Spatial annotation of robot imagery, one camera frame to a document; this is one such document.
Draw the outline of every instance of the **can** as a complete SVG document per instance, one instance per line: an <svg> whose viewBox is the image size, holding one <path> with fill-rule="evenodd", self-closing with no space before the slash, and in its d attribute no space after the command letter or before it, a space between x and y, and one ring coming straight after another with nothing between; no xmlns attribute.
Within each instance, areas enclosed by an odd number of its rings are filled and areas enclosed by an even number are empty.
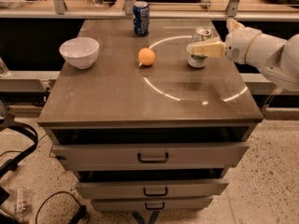
<svg viewBox="0 0 299 224"><path fill-rule="evenodd" d="M150 6L147 2L139 1L134 4L134 32L136 35L146 36L149 34Z"/></svg>
<svg viewBox="0 0 299 224"><path fill-rule="evenodd" d="M205 41L213 36L213 32L211 29L205 28L196 28L193 36L192 36L192 43L198 41ZM190 54L188 58L188 64L195 68L203 68L206 66L206 59L207 56L196 56L194 54Z"/></svg>

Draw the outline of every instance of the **drawer handle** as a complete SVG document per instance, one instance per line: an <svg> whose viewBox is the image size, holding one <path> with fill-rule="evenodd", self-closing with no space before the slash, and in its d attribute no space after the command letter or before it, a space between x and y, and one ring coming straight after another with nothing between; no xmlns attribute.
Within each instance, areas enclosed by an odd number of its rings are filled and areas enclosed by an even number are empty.
<svg viewBox="0 0 299 224"><path fill-rule="evenodd" d="M161 193L161 194L148 194L147 189L143 189L143 194L147 197L163 197L163 196L167 196L168 188L165 188L165 193Z"/></svg>
<svg viewBox="0 0 299 224"><path fill-rule="evenodd" d="M141 158L141 153L138 153L138 161L141 163L165 163L168 161L168 153L165 153L165 159L160 161L143 161Z"/></svg>
<svg viewBox="0 0 299 224"><path fill-rule="evenodd" d="M146 209L149 210L149 211L152 211L152 210L162 210L165 208L165 203L162 202L162 206L161 207L149 207L148 204L146 203Z"/></svg>

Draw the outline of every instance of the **speckled floor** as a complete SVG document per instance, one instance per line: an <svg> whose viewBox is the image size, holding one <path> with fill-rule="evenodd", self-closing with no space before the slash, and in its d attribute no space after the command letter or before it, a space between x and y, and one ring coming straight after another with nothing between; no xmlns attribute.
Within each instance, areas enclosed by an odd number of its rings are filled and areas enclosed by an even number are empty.
<svg viewBox="0 0 299 224"><path fill-rule="evenodd" d="M290 112L268 112L249 138L250 148L241 162L231 169L226 179L230 181L221 196L204 210L161 211L156 224L296 224L299 220L299 109ZM38 127L36 118L17 118L34 126L43 137L45 131ZM11 130L0 133L0 154L7 150L23 150L30 144ZM75 195L88 208L90 223L116 224L137 221L132 213L96 213L89 201L82 200L74 189L76 178L50 155L51 141L45 136L38 149L14 173L1 179L1 187L10 193L1 209L16 217L14 205L17 192L22 189L28 208L23 214L26 223L36 223L36 212L53 193L67 191ZM0 157L4 163L9 153ZM51 198L41 208L37 223L68 223L78 210L78 204L68 194ZM139 212L148 223L151 212ZM87 218L79 223L87 223Z"/></svg>

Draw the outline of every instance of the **bowl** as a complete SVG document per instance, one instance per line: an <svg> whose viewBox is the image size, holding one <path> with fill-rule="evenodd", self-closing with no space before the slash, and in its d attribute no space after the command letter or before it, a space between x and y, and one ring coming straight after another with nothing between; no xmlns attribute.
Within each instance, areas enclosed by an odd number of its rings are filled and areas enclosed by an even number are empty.
<svg viewBox="0 0 299 224"><path fill-rule="evenodd" d="M59 52L69 64L78 69L86 69L97 59L99 47L99 43L90 37L77 37L65 41Z"/></svg>

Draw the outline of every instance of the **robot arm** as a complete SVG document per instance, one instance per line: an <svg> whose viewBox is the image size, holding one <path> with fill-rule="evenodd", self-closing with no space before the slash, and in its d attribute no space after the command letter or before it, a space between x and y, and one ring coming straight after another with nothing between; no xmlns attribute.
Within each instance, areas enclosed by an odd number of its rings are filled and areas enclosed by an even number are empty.
<svg viewBox="0 0 299 224"><path fill-rule="evenodd" d="M271 82L289 91L299 91L299 35L290 40L263 34L233 19L226 23L229 34L225 43L219 38L187 46L190 54L220 57L224 54L235 63L249 64Z"/></svg>

